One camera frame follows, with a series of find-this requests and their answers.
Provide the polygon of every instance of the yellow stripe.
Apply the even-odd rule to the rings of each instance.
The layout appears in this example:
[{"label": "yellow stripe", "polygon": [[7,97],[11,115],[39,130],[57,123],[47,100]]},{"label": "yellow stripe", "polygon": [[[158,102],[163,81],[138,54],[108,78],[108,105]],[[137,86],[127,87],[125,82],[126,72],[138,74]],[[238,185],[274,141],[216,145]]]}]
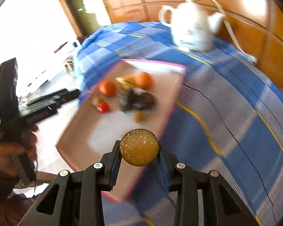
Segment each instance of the yellow stripe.
[{"label": "yellow stripe", "polygon": [[143,25],[143,24],[140,24],[140,23],[139,23],[139,25],[142,25],[142,26],[144,26],[144,27],[148,27],[148,26],[146,26],[146,25]]},{"label": "yellow stripe", "polygon": [[121,56],[121,55],[122,55],[121,52],[118,51],[118,50],[115,50],[115,52],[116,52],[116,54],[117,54],[118,56]]},{"label": "yellow stripe", "polygon": [[189,57],[191,57],[191,58],[193,58],[193,59],[196,59],[196,60],[198,60],[198,61],[201,62],[201,63],[204,63],[204,64],[206,64],[206,65],[210,65],[209,63],[207,63],[207,62],[205,62],[205,61],[203,61],[203,60],[201,60],[201,59],[199,59],[199,58],[196,58],[196,57],[192,56],[191,54],[186,53],[185,51],[181,51],[181,50],[178,50],[177,48],[173,48],[173,47],[172,47],[172,49],[174,49],[174,50],[176,50],[176,51],[178,51],[178,52],[184,53],[185,55],[188,55]]},{"label": "yellow stripe", "polygon": [[259,224],[259,226],[263,226],[258,216],[255,216],[255,219],[257,223]]},{"label": "yellow stripe", "polygon": [[258,115],[260,116],[261,120],[265,123],[265,125],[268,127],[268,129],[270,130],[271,134],[273,135],[274,139],[277,141],[278,145],[280,146],[280,149],[283,152],[283,147],[282,147],[280,141],[275,136],[275,133],[273,132],[273,130],[270,128],[269,124],[266,122],[266,120],[263,118],[263,116],[259,112],[258,112]]},{"label": "yellow stripe", "polygon": [[145,221],[149,226],[156,226],[149,218],[144,218],[144,221]]},{"label": "yellow stripe", "polygon": [[207,136],[208,142],[210,143],[211,147],[213,148],[213,150],[215,151],[215,153],[217,155],[221,155],[221,151],[218,149],[218,147],[216,146],[216,144],[214,143],[214,141],[211,138],[209,129],[207,127],[207,125],[205,124],[205,122],[200,118],[199,115],[197,115],[197,113],[193,110],[191,110],[190,108],[186,107],[185,105],[183,105],[182,103],[176,101],[176,104],[179,105],[179,107],[181,107],[182,109],[184,109],[186,112],[189,112],[192,116],[194,116],[196,118],[197,121],[199,121],[199,123],[201,124],[205,135]]},{"label": "yellow stripe", "polygon": [[243,64],[245,64],[245,66],[247,67],[247,68],[249,68],[257,77],[259,77],[265,84],[267,84],[264,80],[263,80],[263,78],[261,77],[261,76],[259,76],[256,72],[254,72],[253,71],[253,69],[251,68],[251,67],[249,67],[249,65],[248,64],[246,64],[245,62],[243,62],[241,59],[239,59]]},{"label": "yellow stripe", "polygon": [[140,36],[140,35],[132,35],[132,34],[128,34],[130,36],[135,36],[135,37],[140,37],[140,38],[144,38],[143,36]]}]

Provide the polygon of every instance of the red object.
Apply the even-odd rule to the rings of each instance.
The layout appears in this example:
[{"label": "red object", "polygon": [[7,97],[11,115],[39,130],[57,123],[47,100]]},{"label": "red object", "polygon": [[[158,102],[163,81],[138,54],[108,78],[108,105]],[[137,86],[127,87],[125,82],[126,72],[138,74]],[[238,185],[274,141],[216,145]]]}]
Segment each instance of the red object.
[{"label": "red object", "polygon": [[61,46],[59,46],[59,48],[54,53],[59,52],[62,49],[62,47],[64,47],[67,43],[68,43],[68,41],[65,42],[64,44],[62,44]]},{"label": "red object", "polygon": [[110,106],[109,106],[109,104],[107,104],[105,102],[99,102],[97,104],[97,110],[102,114],[108,113],[108,112],[110,112]]}]

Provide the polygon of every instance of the hand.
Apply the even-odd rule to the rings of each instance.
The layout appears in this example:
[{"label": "hand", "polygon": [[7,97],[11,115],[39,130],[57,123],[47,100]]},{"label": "hand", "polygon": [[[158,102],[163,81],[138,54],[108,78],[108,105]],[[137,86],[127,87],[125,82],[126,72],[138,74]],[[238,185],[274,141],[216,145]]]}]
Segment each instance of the hand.
[{"label": "hand", "polygon": [[[38,130],[38,126],[34,125],[32,127],[32,131],[36,132]],[[21,155],[26,152],[28,158],[31,161],[37,159],[36,153],[36,144],[37,136],[35,134],[31,134],[29,139],[29,149],[25,149],[22,145],[18,143],[2,143],[0,144],[0,171],[5,174],[16,177],[18,173],[14,167],[14,164],[11,161],[10,154]]]}]

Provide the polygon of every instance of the orange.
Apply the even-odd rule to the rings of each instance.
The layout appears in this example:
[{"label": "orange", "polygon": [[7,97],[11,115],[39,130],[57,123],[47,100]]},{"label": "orange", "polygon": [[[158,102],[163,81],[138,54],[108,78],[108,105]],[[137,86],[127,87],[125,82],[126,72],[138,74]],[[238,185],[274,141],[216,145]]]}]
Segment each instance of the orange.
[{"label": "orange", "polygon": [[135,75],[135,84],[143,90],[148,90],[153,86],[153,79],[150,74],[140,72]]},{"label": "orange", "polygon": [[116,94],[116,86],[113,81],[101,81],[99,85],[99,90],[101,94],[106,97],[113,97]]}]

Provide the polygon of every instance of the doorway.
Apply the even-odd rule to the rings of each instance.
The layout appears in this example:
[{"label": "doorway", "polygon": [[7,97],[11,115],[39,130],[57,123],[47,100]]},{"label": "doorway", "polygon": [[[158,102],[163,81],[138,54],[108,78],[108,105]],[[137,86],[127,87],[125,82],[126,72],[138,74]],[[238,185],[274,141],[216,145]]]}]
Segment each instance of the doorway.
[{"label": "doorway", "polygon": [[111,24],[103,0],[59,0],[78,38]]}]

